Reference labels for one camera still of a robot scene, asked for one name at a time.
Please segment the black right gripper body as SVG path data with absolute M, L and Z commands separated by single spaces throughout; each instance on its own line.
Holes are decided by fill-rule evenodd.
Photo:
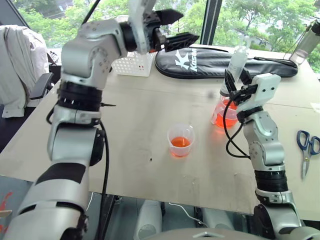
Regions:
M 241 89 L 234 88 L 229 92 L 229 99 L 234 102 L 236 106 L 238 106 L 255 94 L 257 88 L 257 84 L 243 85 Z

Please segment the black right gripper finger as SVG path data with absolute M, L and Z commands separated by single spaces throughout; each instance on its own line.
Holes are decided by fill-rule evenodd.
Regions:
M 250 85 L 252 83 L 252 76 L 248 69 L 243 69 L 240 74 L 240 80 L 243 83 L 243 85 Z
M 235 86 L 235 79 L 228 69 L 225 69 L 224 71 L 224 84 L 228 94 L 233 95 L 237 91 L 237 88 Z

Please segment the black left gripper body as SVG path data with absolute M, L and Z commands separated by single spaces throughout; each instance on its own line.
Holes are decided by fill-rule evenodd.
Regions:
M 166 36 L 160 31 L 163 23 L 163 11 L 151 11 L 143 14 L 144 33 L 147 39 L 147 51 L 158 52 L 166 42 Z

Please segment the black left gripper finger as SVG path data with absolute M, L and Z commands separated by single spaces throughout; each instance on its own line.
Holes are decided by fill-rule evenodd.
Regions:
M 184 15 L 174 9 L 163 9 L 159 11 L 159 19 L 160 19 L 160 25 L 166 26 L 173 24 L 174 22 L 181 19 Z
M 164 42 L 164 50 L 166 52 L 171 52 L 174 50 L 187 48 L 194 44 L 198 38 L 199 35 L 195 35 L 190 32 L 183 32 L 175 36 L 167 37 Z

